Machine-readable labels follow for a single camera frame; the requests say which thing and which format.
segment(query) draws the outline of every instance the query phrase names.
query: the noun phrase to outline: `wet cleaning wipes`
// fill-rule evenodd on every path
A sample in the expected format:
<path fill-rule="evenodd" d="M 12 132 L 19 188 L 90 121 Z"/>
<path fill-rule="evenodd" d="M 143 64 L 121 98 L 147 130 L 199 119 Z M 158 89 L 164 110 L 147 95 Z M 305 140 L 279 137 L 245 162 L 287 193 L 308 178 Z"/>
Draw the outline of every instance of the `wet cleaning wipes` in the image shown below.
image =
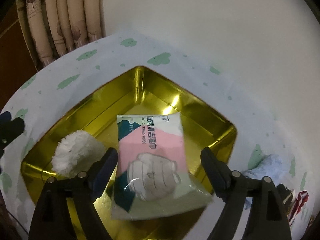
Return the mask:
<path fill-rule="evenodd" d="M 188 173 L 180 113 L 118 115 L 117 125 L 113 219 L 172 216 L 211 201 L 212 196 Z"/>

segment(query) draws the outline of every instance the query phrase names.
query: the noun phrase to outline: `gold tray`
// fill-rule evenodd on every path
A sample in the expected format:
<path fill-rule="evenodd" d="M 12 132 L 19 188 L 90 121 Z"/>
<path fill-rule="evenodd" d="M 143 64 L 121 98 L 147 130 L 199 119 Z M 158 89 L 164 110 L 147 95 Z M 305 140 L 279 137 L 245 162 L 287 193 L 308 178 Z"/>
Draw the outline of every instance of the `gold tray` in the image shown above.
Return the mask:
<path fill-rule="evenodd" d="M 210 147 L 227 162 L 236 139 L 236 128 L 205 102 L 164 76 L 143 66 L 135 67 L 103 85 L 61 118 L 33 147 L 21 164 L 28 192 L 37 202 L 44 182 L 50 176 L 62 179 L 50 164 L 58 142 L 66 135 L 85 130 L 106 147 L 118 149 L 117 114 L 171 114 L 181 112 L 189 171 L 206 189 L 212 187 L 200 164 L 200 152 Z M 111 220 L 108 187 L 94 203 L 110 236 L 117 240 L 182 239 L 196 223 L 203 209 L 182 215 L 145 221 Z M 86 239 L 72 201 L 69 212 L 78 239 Z"/>

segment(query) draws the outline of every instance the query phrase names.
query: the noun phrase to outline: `white fluffy cloth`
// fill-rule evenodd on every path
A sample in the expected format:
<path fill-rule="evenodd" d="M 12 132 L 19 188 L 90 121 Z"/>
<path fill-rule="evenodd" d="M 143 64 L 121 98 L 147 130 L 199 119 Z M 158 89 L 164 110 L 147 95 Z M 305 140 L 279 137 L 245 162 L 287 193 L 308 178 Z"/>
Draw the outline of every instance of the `white fluffy cloth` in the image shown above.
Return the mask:
<path fill-rule="evenodd" d="M 51 164 L 57 174 L 73 178 L 81 171 L 88 171 L 99 161 L 106 148 L 86 131 L 78 130 L 67 135 L 57 146 Z"/>

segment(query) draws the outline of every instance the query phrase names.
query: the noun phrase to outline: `red cloth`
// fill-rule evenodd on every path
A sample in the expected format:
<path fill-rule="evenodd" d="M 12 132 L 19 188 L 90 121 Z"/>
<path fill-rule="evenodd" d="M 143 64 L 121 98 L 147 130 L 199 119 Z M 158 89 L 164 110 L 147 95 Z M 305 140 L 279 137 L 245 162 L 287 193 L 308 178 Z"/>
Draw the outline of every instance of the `red cloth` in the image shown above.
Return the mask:
<path fill-rule="evenodd" d="M 295 203 L 292 205 L 292 208 L 290 210 L 290 214 L 288 216 L 289 224 L 292 224 L 294 218 L 296 217 L 296 215 L 299 214 L 299 212 L 301 211 L 301 208 L 303 207 L 305 202 L 308 201 L 308 198 L 309 198 L 309 195 L 306 190 L 298 193 L 298 197 L 297 197 Z"/>

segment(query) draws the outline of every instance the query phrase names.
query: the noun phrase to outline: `paper roll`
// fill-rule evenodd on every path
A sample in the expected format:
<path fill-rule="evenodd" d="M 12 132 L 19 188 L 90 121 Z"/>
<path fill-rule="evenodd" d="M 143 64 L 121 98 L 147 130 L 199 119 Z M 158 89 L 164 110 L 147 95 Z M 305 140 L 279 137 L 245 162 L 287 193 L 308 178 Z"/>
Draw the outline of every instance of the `paper roll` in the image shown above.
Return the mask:
<path fill-rule="evenodd" d="M 48 15 L 47 15 L 47 8 L 45 6 L 45 0 L 40 0 L 40 1 L 41 1 L 41 12 L 42 12 L 44 28 L 45 28 L 45 30 L 47 32 L 47 36 L 48 36 L 48 39 L 49 39 L 49 44 L 50 44 L 50 47 L 51 47 L 51 49 L 53 51 L 53 56 L 55 57 L 55 59 L 57 59 L 59 57 L 59 55 L 57 53 L 57 50 L 56 50 L 56 47 L 54 45 L 53 38 L 52 38 L 52 35 L 51 35 L 49 21 L 48 21 Z"/>
<path fill-rule="evenodd" d="M 73 40 L 77 48 L 88 43 L 83 0 L 67 0 Z"/>
<path fill-rule="evenodd" d="M 48 21 L 49 21 L 53 42 L 59 56 L 61 57 L 67 53 L 67 49 L 64 44 L 62 32 L 60 28 L 58 11 L 57 11 L 57 2 L 56 0 L 45 0 L 45 5 L 47 8 L 47 16 L 48 16 Z"/>
<path fill-rule="evenodd" d="M 84 12 L 89 42 L 102 38 L 99 0 L 84 0 Z"/>
<path fill-rule="evenodd" d="M 44 27 L 40 0 L 26 0 L 29 28 L 40 61 L 49 65 L 54 61 L 48 35 Z"/>
<path fill-rule="evenodd" d="M 70 52 L 75 49 L 75 44 L 73 42 L 71 32 L 67 0 L 57 0 L 57 11 L 62 37 L 64 39 L 68 52 Z"/>
<path fill-rule="evenodd" d="M 24 40 L 28 47 L 32 61 L 36 66 L 36 69 L 40 70 L 43 67 L 43 64 L 40 62 L 38 52 L 36 51 L 36 46 L 34 45 L 32 40 L 29 22 L 28 22 L 28 16 L 27 16 L 26 0 L 16 0 L 16 2 L 17 2 L 18 19 L 19 19 Z"/>

